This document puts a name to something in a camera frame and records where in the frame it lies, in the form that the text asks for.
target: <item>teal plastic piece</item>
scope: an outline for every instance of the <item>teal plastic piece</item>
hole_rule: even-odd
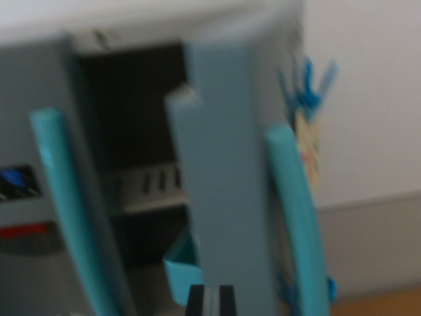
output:
[[[180,235],[163,259],[172,299],[186,306],[190,286],[203,284],[203,273],[197,266],[190,231],[186,230]]]
[[[328,316],[322,241],[294,133],[286,124],[273,126],[266,144],[297,273],[300,315]]]
[[[62,234],[92,308],[98,316],[119,316],[87,221],[64,116],[50,107],[31,112],[30,119]]]

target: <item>shelf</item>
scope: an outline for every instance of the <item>shelf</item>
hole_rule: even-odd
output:
[[[135,295],[145,296],[154,316],[184,316],[186,309],[172,300],[163,265],[134,269],[129,282]]]
[[[118,172],[124,212],[131,214],[188,204],[180,177],[177,163]]]

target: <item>blue plastic piece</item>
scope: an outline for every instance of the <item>blue plastic piece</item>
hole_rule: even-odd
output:
[[[293,60],[293,66],[294,92],[292,94],[290,94],[287,90],[285,76],[282,74],[282,71],[279,71],[278,73],[280,86],[287,106],[287,118],[289,123],[293,124],[295,111],[298,109],[303,109],[306,119],[311,122],[317,112],[320,110],[326,94],[332,86],[337,73],[339,72],[339,67],[335,61],[330,62],[329,67],[325,72],[322,81],[320,82],[319,92],[316,93],[311,88],[311,60],[307,59],[305,62],[305,70],[303,74],[303,90],[301,90],[299,87],[299,67],[295,59]]]
[[[266,144],[297,273],[300,315],[328,316],[322,241],[294,133],[287,124],[273,126]]]
[[[336,282],[332,277],[328,277],[328,286],[329,286],[329,301],[334,303],[336,301]]]
[[[190,286],[203,284],[203,272],[197,266],[190,231],[182,233],[163,259],[172,299],[177,304],[186,306]]]
[[[87,221],[63,114],[50,107],[31,112],[30,119],[61,230],[92,308],[98,316],[119,316]]]

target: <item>blue clip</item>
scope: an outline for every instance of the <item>blue clip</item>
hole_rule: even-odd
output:
[[[339,67],[335,61],[331,61],[327,71],[324,74],[324,77],[320,83],[319,92],[315,93],[311,88],[312,81],[312,63],[309,58],[307,58],[305,63],[304,70],[304,90],[301,91],[298,85],[298,65],[297,61],[293,60],[293,81],[294,81],[294,93],[290,95],[287,91],[286,81],[284,74],[279,70],[278,79],[280,82],[282,93],[284,94],[284,100],[287,105],[287,118],[290,124],[293,124],[294,113],[296,110],[302,108],[306,119],[311,122],[317,111],[320,109],[323,104],[323,100],[326,97],[326,94],[330,87],[332,86],[335,77],[339,71]]]

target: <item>gray panel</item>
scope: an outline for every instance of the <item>gray panel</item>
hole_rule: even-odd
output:
[[[82,108],[86,111],[81,111],[80,107],[88,106],[86,101],[79,69],[64,36],[59,34],[38,41],[14,43],[0,49],[0,165],[31,164],[43,192],[41,198],[3,202],[0,205],[0,226],[55,219],[28,118],[28,113],[34,109],[54,106],[66,116],[70,142],[86,194],[88,217],[112,294],[123,315],[136,315],[107,218],[107,206],[111,204],[105,202],[101,191],[103,183],[97,173],[99,164],[94,165],[86,134],[89,128],[85,130],[83,125],[82,113],[86,115],[89,111],[86,108]]]
[[[167,100],[205,282],[233,284],[244,316],[280,312],[261,138],[284,119],[277,68],[291,62],[284,32],[296,4],[195,34],[186,43],[191,88]]]
[[[421,197],[390,197],[319,213],[339,299],[421,284]]]
[[[85,301],[70,256],[0,252],[0,315],[93,315]]]

